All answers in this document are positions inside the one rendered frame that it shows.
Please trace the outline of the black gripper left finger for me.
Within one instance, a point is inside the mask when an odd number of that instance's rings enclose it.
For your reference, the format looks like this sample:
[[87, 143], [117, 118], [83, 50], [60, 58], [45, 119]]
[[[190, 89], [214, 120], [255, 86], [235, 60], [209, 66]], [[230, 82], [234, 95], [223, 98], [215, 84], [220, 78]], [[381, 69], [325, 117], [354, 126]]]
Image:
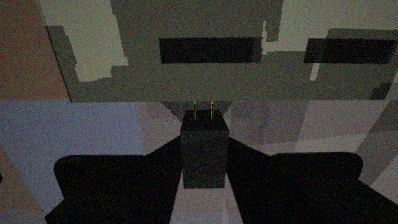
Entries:
[[142, 155], [70, 155], [54, 164], [64, 199], [69, 194], [131, 195], [140, 224], [170, 224], [182, 173], [180, 135]]

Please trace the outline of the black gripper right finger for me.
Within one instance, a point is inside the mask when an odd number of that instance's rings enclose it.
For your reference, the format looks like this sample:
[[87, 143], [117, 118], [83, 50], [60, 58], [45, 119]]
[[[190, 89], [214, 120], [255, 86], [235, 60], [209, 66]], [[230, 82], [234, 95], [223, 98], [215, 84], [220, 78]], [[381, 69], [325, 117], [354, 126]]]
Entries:
[[306, 177], [359, 178], [360, 155], [297, 152], [268, 156], [231, 137], [226, 173], [243, 224], [278, 224], [288, 181]]

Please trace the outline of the black two-prong plug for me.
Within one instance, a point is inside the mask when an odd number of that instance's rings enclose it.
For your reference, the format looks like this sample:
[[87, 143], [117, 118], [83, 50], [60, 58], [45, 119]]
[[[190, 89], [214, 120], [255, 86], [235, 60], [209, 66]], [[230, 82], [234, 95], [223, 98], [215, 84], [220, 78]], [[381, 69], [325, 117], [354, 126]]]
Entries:
[[229, 128], [219, 110], [186, 110], [180, 129], [183, 188], [225, 188]]

